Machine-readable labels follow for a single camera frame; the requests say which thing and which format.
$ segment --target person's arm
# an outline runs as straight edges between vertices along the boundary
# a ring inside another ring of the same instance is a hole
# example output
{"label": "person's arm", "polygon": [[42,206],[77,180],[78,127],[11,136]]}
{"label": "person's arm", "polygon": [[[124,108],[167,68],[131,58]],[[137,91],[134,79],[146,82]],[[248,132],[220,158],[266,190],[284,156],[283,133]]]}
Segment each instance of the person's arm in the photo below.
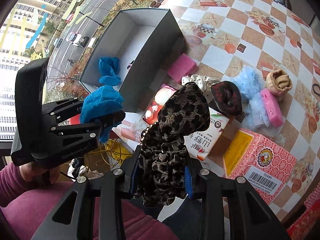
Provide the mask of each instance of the person's arm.
{"label": "person's arm", "polygon": [[[45,173],[46,170],[38,167],[35,163],[27,163],[20,167],[13,163],[5,166],[0,171],[0,206],[6,207],[12,200],[22,193],[34,189],[36,183],[34,176]],[[60,174],[60,167],[50,170],[50,182],[54,184]]]}

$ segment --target metal screw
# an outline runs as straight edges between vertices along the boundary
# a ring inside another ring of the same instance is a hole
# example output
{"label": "metal screw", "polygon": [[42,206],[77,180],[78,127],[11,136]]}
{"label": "metal screw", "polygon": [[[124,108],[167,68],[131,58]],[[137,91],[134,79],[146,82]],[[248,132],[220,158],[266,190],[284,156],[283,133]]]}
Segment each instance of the metal screw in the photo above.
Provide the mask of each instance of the metal screw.
{"label": "metal screw", "polygon": [[201,169],[201,170],[200,170],[200,174],[201,174],[201,175],[208,175],[208,174],[209,174],[209,170],[207,170],[207,169]]}
{"label": "metal screw", "polygon": [[122,170],[121,169],[115,169],[114,171],[113,171],[113,174],[114,175],[121,175],[122,174]]}
{"label": "metal screw", "polygon": [[239,182],[239,183],[245,183],[245,181],[246,181],[246,179],[245,179],[245,177],[238,177],[237,178],[237,181]]}
{"label": "metal screw", "polygon": [[77,182],[79,183],[84,183],[87,180],[87,178],[85,176],[81,176],[77,179]]}

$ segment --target street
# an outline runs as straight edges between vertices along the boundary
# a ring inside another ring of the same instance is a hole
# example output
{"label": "street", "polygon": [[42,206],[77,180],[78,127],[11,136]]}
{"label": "street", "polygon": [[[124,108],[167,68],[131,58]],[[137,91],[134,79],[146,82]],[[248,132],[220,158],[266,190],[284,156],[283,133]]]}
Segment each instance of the street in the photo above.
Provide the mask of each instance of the street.
{"label": "street", "polygon": [[[87,5],[83,7],[81,12],[86,14],[87,12],[92,11],[89,17],[101,23],[105,16],[108,14],[109,10],[111,10],[111,8],[115,5],[115,2],[117,1],[119,0],[85,0],[84,3],[86,3]],[[83,36],[88,36],[90,40],[98,26],[99,25],[97,23],[86,17],[79,24],[74,23],[69,29],[68,33],[79,32]],[[53,60],[50,60],[51,62],[49,62],[47,75],[48,77],[50,77],[49,80],[53,80],[54,77],[59,76],[60,72],[69,73],[71,65],[67,61],[67,59],[70,58],[77,62],[80,59],[84,49],[85,48],[77,47],[70,44],[65,40],[64,37],[63,42],[56,53],[56,57]],[[47,90],[50,89],[53,85],[54,82],[49,82],[47,84]]]}

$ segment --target pink block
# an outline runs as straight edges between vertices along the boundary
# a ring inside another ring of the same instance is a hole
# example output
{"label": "pink block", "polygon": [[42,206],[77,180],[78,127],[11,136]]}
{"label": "pink block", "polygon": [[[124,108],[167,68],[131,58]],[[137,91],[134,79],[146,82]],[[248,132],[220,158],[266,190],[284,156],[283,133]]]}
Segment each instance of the pink block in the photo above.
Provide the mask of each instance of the pink block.
{"label": "pink block", "polygon": [[194,73],[197,70],[197,64],[186,54],[182,54],[168,70],[168,75],[177,83],[181,84],[181,78]]}
{"label": "pink block", "polygon": [[282,114],[276,97],[267,88],[261,90],[260,94],[272,125],[274,127],[283,125]]}

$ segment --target fluffy blue fabric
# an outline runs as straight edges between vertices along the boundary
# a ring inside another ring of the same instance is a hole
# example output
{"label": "fluffy blue fabric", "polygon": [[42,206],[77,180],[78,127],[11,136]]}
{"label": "fluffy blue fabric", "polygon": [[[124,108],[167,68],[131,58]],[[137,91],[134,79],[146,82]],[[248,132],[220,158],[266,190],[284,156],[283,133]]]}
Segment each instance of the fluffy blue fabric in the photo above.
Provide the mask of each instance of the fluffy blue fabric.
{"label": "fluffy blue fabric", "polygon": [[[100,58],[99,70],[102,75],[99,82],[105,85],[85,98],[80,114],[81,123],[90,122],[94,118],[122,109],[121,103],[124,100],[120,93],[113,89],[113,86],[121,82],[120,77],[116,75],[119,72],[119,59],[110,57]],[[101,132],[99,140],[106,142],[109,139],[111,129],[111,126],[105,127]]]}
{"label": "fluffy blue fabric", "polygon": [[231,79],[231,82],[238,87],[242,99],[249,103],[244,107],[244,112],[247,113],[242,125],[251,131],[254,131],[259,126],[265,124],[270,126],[270,121],[263,106],[260,91],[261,85],[259,77],[254,68],[244,66],[239,75]]}

